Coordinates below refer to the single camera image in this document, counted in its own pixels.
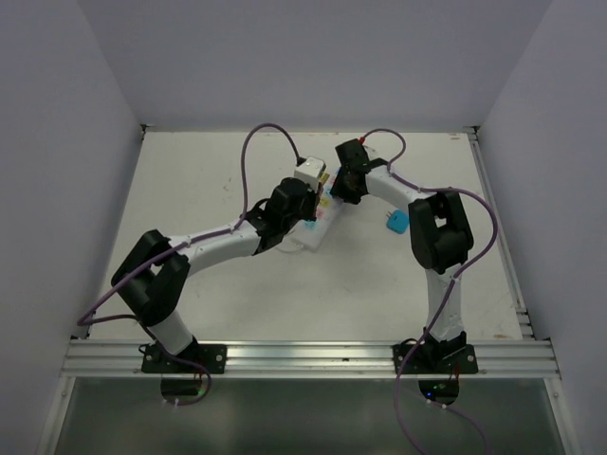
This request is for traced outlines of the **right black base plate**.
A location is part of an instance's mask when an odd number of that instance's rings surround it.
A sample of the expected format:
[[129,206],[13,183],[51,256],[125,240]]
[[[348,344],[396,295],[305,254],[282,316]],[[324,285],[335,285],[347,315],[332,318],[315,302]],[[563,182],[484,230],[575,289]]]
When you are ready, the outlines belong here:
[[395,372],[404,374],[477,374],[479,367],[474,347],[467,344],[462,349],[451,353],[440,352],[438,349],[427,347],[425,344],[418,347],[400,368],[407,353],[413,348],[411,343],[400,343],[392,346]]

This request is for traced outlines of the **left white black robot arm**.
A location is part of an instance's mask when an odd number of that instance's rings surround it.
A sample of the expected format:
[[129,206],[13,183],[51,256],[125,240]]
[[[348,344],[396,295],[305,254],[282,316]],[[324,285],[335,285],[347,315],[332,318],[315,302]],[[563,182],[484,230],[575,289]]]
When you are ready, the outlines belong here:
[[298,222],[316,219],[321,195],[318,177],[308,182],[287,177],[233,226],[191,238],[167,237],[152,229],[139,238],[111,284],[163,346],[166,364],[183,373],[197,360],[195,337],[176,310],[186,280],[206,268],[277,246]]

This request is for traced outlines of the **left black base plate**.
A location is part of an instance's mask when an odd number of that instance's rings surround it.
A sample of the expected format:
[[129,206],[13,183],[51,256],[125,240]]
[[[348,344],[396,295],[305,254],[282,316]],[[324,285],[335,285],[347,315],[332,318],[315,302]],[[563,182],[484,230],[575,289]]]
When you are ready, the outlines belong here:
[[139,345],[138,351],[143,355],[143,373],[202,373],[204,368],[210,374],[223,374],[228,358],[227,345],[195,341],[179,355],[164,354],[156,343]]

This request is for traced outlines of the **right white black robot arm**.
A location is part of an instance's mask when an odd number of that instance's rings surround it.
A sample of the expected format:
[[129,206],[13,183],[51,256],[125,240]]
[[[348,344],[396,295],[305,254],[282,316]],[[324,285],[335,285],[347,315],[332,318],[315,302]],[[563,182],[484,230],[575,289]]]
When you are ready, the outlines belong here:
[[467,348],[461,283],[455,273],[474,245],[461,197],[455,191],[422,191],[405,184],[382,158],[372,159],[359,139],[336,147],[340,168],[331,194],[351,205],[372,195],[405,212],[414,258],[425,270],[428,318],[418,346],[394,346],[403,373],[446,373]]

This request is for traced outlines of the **blue plug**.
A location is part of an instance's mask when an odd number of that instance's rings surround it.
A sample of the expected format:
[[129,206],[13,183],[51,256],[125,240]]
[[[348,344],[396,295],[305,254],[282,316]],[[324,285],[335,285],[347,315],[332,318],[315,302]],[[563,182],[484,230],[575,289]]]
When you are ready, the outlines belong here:
[[402,210],[396,209],[386,214],[386,228],[391,232],[402,235],[410,224],[409,216]]

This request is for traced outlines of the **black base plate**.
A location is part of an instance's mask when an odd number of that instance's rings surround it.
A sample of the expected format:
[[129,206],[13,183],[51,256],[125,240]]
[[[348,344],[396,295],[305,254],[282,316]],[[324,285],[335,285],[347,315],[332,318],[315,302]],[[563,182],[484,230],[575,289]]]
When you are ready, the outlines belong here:
[[418,347],[400,368],[407,353],[413,348],[411,343],[400,343],[392,346],[395,372],[404,374],[477,374],[479,367],[474,347],[467,344],[462,349],[451,353],[440,352],[438,349],[427,347],[425,344]]
[[143,373],[202,373],[204,368],[210,374],[223,374],[228,358],[227,345],[195,341],[179,355],[164,354],[156,343],[139,345],[138,351],[143,355]]

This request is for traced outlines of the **aluminium front rail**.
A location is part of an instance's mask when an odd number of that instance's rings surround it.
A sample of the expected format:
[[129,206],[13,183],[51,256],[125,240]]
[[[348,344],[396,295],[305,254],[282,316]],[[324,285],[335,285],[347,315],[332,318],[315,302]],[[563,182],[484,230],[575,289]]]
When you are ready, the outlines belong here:
[[[219,378],[391,379],[398,359],[390,342],[228,341],[216,357]],[[140,340],[73,340],[61,374],[67,377],[186,378],[166,364],[154,367]],[[470,354],[430,373],[408,366],[408,379],[547,379],[560,375],[548,341],[476,341]]]

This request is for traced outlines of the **white power strip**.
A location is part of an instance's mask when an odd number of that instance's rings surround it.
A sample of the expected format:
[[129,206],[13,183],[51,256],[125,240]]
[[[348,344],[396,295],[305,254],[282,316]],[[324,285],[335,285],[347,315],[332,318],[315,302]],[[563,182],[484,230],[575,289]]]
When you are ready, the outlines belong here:
[[317,206],[316,220],[304,221],[297,238],[300,244],[310,251],[317,251],[332,224],[337,220],[343,207],[343,201],[332,194],[338,171],[331,173],[330,183],[323,187],[323,193]]

